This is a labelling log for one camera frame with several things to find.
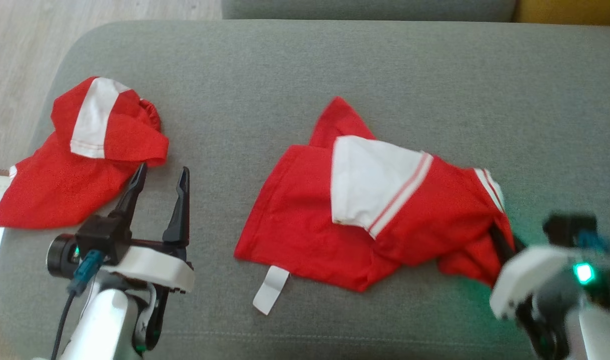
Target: yellow cushion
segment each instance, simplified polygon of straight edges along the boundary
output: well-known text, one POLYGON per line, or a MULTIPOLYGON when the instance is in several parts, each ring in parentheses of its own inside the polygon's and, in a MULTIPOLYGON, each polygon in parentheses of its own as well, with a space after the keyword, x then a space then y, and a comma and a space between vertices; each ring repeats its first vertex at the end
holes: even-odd
POLYGON ((515 21, 610 25, 610 0, 519 0, 515 21))

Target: sofa armrest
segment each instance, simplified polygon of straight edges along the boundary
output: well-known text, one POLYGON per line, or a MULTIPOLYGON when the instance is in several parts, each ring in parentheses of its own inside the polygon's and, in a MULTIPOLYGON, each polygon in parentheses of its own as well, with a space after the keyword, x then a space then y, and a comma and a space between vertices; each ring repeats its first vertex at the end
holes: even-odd
POLYGON ((222 0, 225 19, 511 21, 515 0, 222 0))

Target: red stripe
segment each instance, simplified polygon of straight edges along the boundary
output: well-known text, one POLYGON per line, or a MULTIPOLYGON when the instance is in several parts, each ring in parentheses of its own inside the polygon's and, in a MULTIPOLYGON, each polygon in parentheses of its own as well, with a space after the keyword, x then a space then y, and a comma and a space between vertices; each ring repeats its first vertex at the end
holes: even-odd
POLYGON ((487 172, 487 170, 483 170, 483 173, 485 173, 485 180, 487 180, 487 182, 489 183, 489 187, 494 192, 494 195, 496 196, 496 200, 498 200, 498 203, 501 205, 501 208, 503 208, 503 212, 504 212, 505 209, 504 209, 503 202, 501 201, 501 197, 498 196, 498 193, 496 192, 496 188, 494 187, 494 183, 492 183, 492 181, 489 178, 489 173, 487 172))
POLYGON ((416 170, 412 174, 412 177, 410 177, 409 180, 407 180, 405 182, 405 184, 403 184, 403 186, 400 187, 398 192, 389 201, 389 203, 387 204, 385 209, 383 209, 382 212, 380 212, 380 215, 378 215, 378 217, 376 217, 374 222, 371 223, 371 226, 367 229, 368 232, 371 233, 371 229, 373 229, 373 227, 378 223, 378 221, 380 221, 380 219, 382 219, 382 217, 385 216, 385 213, 394 205, 394 202, 396 202, 396 200, 398 200, 398 198, 400 198, 400 195, 403 193, 403 191, 405 191, 405 188, 409 187, 412 184, 412 182, 414 182, 414 180, 416 180, 416 178, 418 178, 418 175, 420 174, 421 169, 423 168, 423 166, 424 166, 424 164, 425 164, 425 162, 427 161, 428 158, 429 158, 429 154, 428 153, 424 153, 423 157, 421 157, 421 161, 418 163, 418 167, 416 168, 416 170))

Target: white sleeve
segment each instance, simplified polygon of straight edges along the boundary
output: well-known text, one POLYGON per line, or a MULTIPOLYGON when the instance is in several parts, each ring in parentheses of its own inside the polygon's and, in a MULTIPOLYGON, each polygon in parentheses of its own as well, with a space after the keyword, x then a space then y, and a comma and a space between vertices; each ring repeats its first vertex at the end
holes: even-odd
POLYGON ((383 141, 339 136, 332 157, 332 220, 376 237, 423 182, 432 159, 383 141))

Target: gray sofa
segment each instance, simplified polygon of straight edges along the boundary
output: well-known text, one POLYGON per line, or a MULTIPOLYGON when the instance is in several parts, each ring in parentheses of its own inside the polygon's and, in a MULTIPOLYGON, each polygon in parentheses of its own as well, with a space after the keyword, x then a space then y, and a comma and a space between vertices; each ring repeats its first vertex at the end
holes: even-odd
MULTIPOLYGON (((471 17, 454 11, 446 19, 506 21, 513 7, 510 0, 470 2, 485 6, 471 17)), ((257 16, 247 3, 224 1, 223 9, 230 17, 257 16)), ((255 3, 272 5, 277 18, 294 14, 282 12, 284 2, 255 3)), ((302 3, 319 9, 324 2, 302 3)), ((358 9, 367 2, 335 3, 358 9)), ((346 11, 347 18, 359 13, 346 11)), ((234 247, 276 161, 287 146, 306 143, 333 96, 355 107, 379 139, 490 169, 526 242, 545 241, 540 226, 554 209, 595 211, 610 235, 610 27, 109 24, 83 36, 63 60, 35 148, 52 131, 54 98, 91 75, 118 80, 152 101, 170 138, 168 163, 151 169, 140 196, 135 237, 161 235, 177 173, 181 166, 192 171, 188 257, 196 289, 170 296, 161 341, 147 359, 533 358, 527 337, 494 319, 487 287, 443 276, 434 263, 401 268, 362 294, 292 277, 269 316, 252 307, 267 267, 235 260, 234 247)), ((44 255, 55 235, 73 230, 5 231, 0 330, 24 359, 51 351, 66 282, 47 274, 44 255)), ((81 303, 72 306, 65 337, 81 303)))
POLYGON ((515 0, 223 0, 226 19, 511 21, 515 0))

